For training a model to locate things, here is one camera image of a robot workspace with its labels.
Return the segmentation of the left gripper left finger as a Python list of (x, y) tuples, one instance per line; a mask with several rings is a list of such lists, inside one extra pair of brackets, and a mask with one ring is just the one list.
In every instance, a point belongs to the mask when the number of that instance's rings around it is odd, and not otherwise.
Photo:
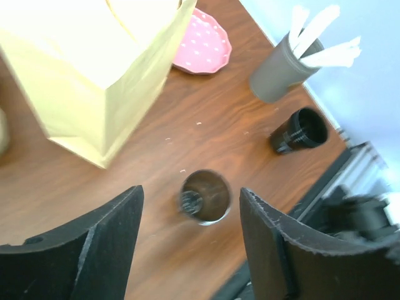
[(2, 245), (1, 299), (124, 299), (143, 203), (133, 186), (22, 245)]

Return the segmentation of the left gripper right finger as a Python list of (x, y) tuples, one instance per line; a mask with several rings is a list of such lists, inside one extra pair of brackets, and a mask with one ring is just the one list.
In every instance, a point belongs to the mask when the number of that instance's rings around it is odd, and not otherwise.
[[(299, 299), (398, 299), (399, 298), (399, 231), (391, 237), (371, 242), (344, 240), (323, 233), (307, 224), (294, 225), (287, 214), (272, 207), (249, 189), (241, 189), (241, 226), (247, 260), (254, 239), (260, 233), (257, 222), (279, 223), (287, 235)], [(279, 299), (266, 283), (277, 284), (272, 271), (252, 283), (256, 299)]]

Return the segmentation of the black coffee cup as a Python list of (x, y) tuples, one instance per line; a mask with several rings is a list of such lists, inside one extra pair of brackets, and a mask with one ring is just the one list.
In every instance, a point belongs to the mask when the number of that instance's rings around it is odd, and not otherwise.
[(229, 183), (211, 169), (190, 174), (177, 194), (179, 211), (200, 226), (210, 226), (224, 219), (231, 210), (232, 200)]
[(313, 149), (324, 144), (329, 137), (325, 119), (311, 107), (302, 107), (275, 129), (269, 144), (277, 154), (289, 154)]

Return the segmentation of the cardboard cup carrier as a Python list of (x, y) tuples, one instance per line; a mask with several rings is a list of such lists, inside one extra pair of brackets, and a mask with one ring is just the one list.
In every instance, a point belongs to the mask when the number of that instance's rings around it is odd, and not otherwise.
[(0, 109), (0, 156), (4, 154), (9, 146), (9, 130), (6, 115), (2, 109)]

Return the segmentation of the grey straw holder cup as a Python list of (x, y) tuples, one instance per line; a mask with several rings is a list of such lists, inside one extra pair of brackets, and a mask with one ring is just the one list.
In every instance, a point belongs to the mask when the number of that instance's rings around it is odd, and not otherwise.
[(250, 75), (249, 87), (258, 99), (275, 103), (318, 71), (318, 67), (308, 67), (296, 58), (285, 35)]

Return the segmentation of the pink polka dot plate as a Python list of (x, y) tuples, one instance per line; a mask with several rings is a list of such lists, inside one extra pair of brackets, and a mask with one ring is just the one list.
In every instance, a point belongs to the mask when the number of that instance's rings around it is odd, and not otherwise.
[(224, 28), (195, 8), (172, 65), (189, 74), (215, 74), (228, 65), (231, 52)]

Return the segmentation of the aluminium frame rail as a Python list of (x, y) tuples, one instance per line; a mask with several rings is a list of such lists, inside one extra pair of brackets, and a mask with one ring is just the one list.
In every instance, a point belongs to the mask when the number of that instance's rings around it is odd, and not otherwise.
[(369, 143), (351, 149), (350, 158), (330, 180), (322, 197), (331, 195), (338, 186), (347, 196), (380, 195), (398, 190), (391, 170)]

